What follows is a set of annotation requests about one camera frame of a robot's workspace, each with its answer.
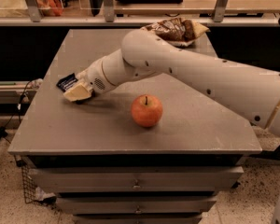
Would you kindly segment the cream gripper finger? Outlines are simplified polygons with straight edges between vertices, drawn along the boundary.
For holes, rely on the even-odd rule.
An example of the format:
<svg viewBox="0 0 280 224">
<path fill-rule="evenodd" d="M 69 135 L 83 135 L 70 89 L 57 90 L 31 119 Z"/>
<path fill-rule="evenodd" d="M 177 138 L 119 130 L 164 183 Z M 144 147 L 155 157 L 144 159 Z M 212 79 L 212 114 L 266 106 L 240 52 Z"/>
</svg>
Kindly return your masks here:
<svg viewBox="0 0 280 224">
<path fill-rule="evenodd" d="M 69 88 L 63 96 L 70 102 L 80 101 L 91 98 L 93 88 L 86 81 L 79 81 Z"/>
</svg>

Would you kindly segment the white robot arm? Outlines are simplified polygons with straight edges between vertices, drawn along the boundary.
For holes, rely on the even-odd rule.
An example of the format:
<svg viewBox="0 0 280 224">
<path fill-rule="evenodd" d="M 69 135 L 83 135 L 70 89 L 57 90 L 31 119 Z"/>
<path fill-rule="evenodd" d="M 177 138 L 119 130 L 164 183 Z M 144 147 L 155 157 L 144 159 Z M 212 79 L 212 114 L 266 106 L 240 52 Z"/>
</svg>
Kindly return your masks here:
<svg viewBox="0 0 280 224">
<path fill-rule="evenodd" d="M 178 49 L 143 29 L 129 32 L 120 49 L 75 74 L 63 95 L 83 101 L 161 73 L 280 137 L 279 72 Z"/>
</svg>

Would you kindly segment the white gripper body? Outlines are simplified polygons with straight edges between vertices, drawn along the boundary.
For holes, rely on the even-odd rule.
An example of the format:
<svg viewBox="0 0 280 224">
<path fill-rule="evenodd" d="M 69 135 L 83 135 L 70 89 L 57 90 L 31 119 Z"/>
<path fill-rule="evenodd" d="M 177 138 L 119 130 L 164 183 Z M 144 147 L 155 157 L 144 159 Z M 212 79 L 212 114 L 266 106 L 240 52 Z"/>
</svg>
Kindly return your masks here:
<svg viewBox="0 0 280 224">
<path fill-rule="evenodd" d="M 76 78 L 88 83 L 96 95 L 104 94 L 116 88 L 105 77 L 102 59 L 93 62 L 88 68 L 78 73 Z"/>
</svg>

